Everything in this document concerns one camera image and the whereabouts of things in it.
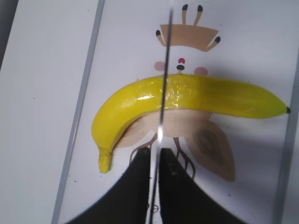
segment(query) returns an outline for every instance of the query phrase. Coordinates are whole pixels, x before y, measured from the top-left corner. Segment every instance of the black object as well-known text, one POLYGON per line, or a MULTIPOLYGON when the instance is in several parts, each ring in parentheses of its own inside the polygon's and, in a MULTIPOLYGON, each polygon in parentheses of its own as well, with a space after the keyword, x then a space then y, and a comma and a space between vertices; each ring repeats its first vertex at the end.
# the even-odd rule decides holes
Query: black object
POLYGON ((150 150, 138 150, 119 181, 69 224, 144 224, 150 188, 150 150))
POLYGON ((164 224, 244 224, 193 182, 170 149, 162 149, 160 158, 159 195, 164 224))
POLYGON ((182 70, 184 70, 184 69, 185 69, 185 66, 183 66, 183 65, 181 65, 181 64, 179 64, 179 65, 177 66, 177 70, 182 71, 182 70))
MULTIPOLYGON (((164 224, 245 224, 204 193, 170 149, 161 150, 159 195, 164 224)), ((119 181, 68 224, 144 224, 150 187, 150 150, 138 150, 119 181)))

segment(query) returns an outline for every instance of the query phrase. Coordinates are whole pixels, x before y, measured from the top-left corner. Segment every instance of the brown drawing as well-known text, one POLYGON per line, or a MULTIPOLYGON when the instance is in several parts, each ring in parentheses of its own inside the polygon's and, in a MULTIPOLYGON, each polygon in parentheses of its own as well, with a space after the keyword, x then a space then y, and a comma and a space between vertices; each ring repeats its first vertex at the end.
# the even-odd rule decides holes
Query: brown drawing
MULTIPOLYGON (((220 42, 220 37, 216 37, 218 30, 197 26, 203 12, 201 5, 197 8, 197 16, 194 24, 186 25, 187 9, 188 5, 185 4, 182 8, 183 24, 172 25, 171 46, 187 46, 204 52, 210 51, 220 42)), ((161 30, 162 35, 160 30, 157 30, 156 36, 165 47, 165 38, 163 37, 167 37, 168 24, 161 25, 161 30)))
MULTIPOLYGON (((171 46, 181 45, 193 47, 207 52, 214 48, 219 42, 218 30, 196 26, 203 12, 203 7, 198 6, 198 13, 194 25, 186 25, 186 11, 188 5, 183 6, 183 24, 173 25, 173 34, 171 46)), ((167 24, 161 25, 163 36, 167 36, 167 24)), ((159 30, 156 35, 160 43, 165 46, 165 42, 159 30)), ((185 69, 185 59, 178 59, 177 70, 182 74, 185 69)), ((164 70, 164 62, 155 63, 155 69, 164 70)), ((204 67, 197 67, 194 70, 195 75, 208 75, 204 67)), ((147 114, 133 122, 123 134, 116 147, 129 147, 139 142, 149 131, 156 131, 158 128, 160 112, 147 114)), ((206 169, 220 176, 227 181, 235 179, 234 157, 225 136, 225 133, 213 122, 210 121, 212 113, 196 110, 173 110, 165 111, 164 114, 164 135, 172 137, 176 146, 177 158, 181 155, 185 161, 184 168, 188 165, 192 169, 191 178, 194 179, 196 169, 193 161, 181 148, 179 137, 184 137, 189 150, 194 159, 206 169)), ((142 147, 152 147, 157 139, 155 134, 152 139, 145 144, 136 147, 131 155, 129 162, 132 161, 134 154, 142 147)))

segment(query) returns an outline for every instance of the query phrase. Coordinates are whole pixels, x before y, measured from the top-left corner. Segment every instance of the toy banana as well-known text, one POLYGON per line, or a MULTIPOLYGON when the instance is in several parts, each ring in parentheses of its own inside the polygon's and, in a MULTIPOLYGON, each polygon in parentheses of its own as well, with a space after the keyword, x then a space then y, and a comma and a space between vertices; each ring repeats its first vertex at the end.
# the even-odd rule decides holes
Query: toy banana
MULTIPOLYGON (((118 90, 101 107, 93 126, 100 149, 100 170, 109 170, 113 147, 137 118, 160 110, 163 77, 150 77, 118 90)), ((244 118, 264 119, 289 113, 273 93, 254 84, 185 74, 168 76, 166 110, 193 109, 244 118)))

